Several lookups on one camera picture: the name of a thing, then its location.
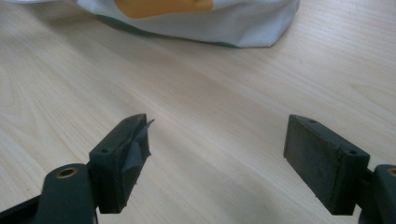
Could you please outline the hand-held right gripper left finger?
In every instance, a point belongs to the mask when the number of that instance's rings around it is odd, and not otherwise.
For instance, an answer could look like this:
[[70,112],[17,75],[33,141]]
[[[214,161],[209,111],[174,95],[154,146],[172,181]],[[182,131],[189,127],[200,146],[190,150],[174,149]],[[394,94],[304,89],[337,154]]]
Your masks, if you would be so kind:
[[150,156],[146,114],[122,120],[89,154],[96,201],[102,214],[119,214]]

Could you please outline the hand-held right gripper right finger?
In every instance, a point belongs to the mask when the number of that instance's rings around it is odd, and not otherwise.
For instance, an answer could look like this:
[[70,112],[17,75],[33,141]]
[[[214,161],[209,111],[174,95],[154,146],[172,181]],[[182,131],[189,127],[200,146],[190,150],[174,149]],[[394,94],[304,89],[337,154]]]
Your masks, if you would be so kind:
[[331,214],[353,214],[368,153],[318,121],[291,115],[283,156]]

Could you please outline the white cloth with orange print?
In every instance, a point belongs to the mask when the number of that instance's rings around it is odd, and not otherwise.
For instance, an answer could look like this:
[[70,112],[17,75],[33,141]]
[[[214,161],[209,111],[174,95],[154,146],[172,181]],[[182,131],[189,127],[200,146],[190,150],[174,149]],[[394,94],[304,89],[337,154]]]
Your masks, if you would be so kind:
[[6,0],[73,3],[149,33],[237,48],[271,47],[291,25],[300,0]]

